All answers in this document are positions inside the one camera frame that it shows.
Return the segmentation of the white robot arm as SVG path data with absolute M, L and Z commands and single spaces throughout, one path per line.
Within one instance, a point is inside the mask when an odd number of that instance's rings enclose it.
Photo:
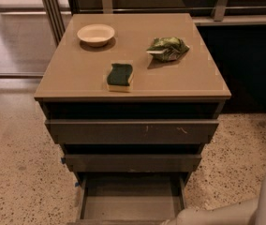
M 186 208 L 160 225 L 266 225 L 266 175 L 255 199 L 213 210 Z

